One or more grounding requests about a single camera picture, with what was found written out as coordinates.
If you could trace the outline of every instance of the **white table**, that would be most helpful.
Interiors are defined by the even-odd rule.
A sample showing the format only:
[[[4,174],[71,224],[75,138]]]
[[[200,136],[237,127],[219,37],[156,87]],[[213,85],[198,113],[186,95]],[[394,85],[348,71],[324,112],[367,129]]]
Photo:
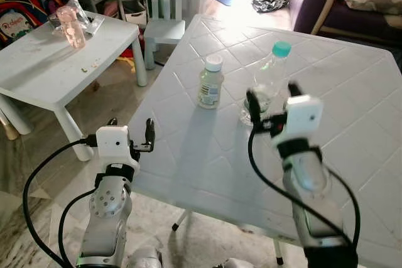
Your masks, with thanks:
[[[29,133],[31,125],[7,97],[51,110],[72,142],[82,138],[82,133],[65,106],[130,44],[138,85],[146,85],[139,30],[135,24],[105,16],[96,35],[87,37],[81,50],[73,49],[65,37],[53,36],[52,31],[45,23],[0,51],[0,109],[22,134]],[[74,150],[82,161],[92,157],[88,147],[74,146]]]
[[[196,15],[129,123],[136,142],[143,141],[146,118],[156,123],[155,150],[141,156],[134,189],[298,243],[291,204],[252,171],[247,157],[251,129],[238,118],[254,68],[278,40],[293,45],[289,78],[324,101],[313,142],[358,197],[360,263],[401,267],[402,77],[384,50]],[[217,110],[205,110],[196,106],[198,73],[205,56],[215,52],[224,58],[222,98]],[[287,95],[283,89],[271,110],[281,110]],[[281,185],[280,159],[269,135],[256,137],[254,152],[265,175]],[[340,185],[334,183],[333,189],[351,237],[353,208]]]

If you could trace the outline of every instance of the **bottle label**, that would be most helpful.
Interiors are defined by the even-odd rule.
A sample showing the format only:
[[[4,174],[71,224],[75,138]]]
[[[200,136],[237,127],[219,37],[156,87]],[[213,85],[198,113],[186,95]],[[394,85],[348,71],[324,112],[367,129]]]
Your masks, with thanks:
[[[214,105],[219,101],[219,86],[208,83],[201,84],[198,101],[205,105]]]

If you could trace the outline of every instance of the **floor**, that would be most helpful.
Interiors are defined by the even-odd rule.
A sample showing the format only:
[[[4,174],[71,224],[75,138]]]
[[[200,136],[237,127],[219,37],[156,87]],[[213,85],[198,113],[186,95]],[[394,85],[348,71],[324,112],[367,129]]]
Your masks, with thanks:
[[[249,0],[238,0],[225,7],[214,0],[207,1],[207,14],[235,22],[264,24],[290,29],[287,9],[258,15]],[[171,48],[161,48],[156,59],[165,62]],[[115,62],[98,79],[99,87],[87,87],[68,106],[84,134],[90,134],[111,117],[126,124],[135,113],[161,67],[148,71],[147,87],[137,87],[135,74],[124,62]],[[32,170],[67,139],[54,115],[46,110],[17,103],[34,123],[35,130],[15,141],[8,141],[0,129],[0,267],[56,267],[33,242],[23,219],[21,193]],[[97,166],[81,163],[72,151],[51,162],[35,179],[30,191],[30,211],[40,237],[57,250],[57,228],[66,204],[79,192],[93,186]],[[171,225],[181,209],[146,196],[132,195],[133,212],[128,221],[128,242],[124,257],[140,246],[153,245],[163,254],[165,268],[212,267],[229,257],[248,260],[256,267],[276,267],[273,241],[263,235],[230,223],[194,213],[178,229]],[[86,201],[78,202],[70,211],[65,224],[65,245],[71,262],[75,262],[80,242],[89,219]],[[299,247],[283,244],[283,267],[307,267]]]

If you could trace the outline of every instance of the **backpack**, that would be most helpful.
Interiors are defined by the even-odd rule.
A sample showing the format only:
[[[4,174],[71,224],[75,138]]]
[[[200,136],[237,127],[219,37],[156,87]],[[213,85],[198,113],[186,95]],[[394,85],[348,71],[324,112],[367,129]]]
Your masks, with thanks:
[[[0,48],[46,21],[40,0],[0,0]]]

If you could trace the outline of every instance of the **white chair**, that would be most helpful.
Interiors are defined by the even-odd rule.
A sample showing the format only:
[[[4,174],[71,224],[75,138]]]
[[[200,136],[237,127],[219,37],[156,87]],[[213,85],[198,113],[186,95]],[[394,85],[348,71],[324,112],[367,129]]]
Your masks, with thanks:
[[[151,16],[144,32],[147,69],[155,67],[153,52],[156,50],[156,44],[177,44],[182,38],[185,31],[185,21],[182,20],[182,1],[151,0],[151,4],[147,3],[148,14]],[[175,4],[174,10],[171,10],[171,3]]]

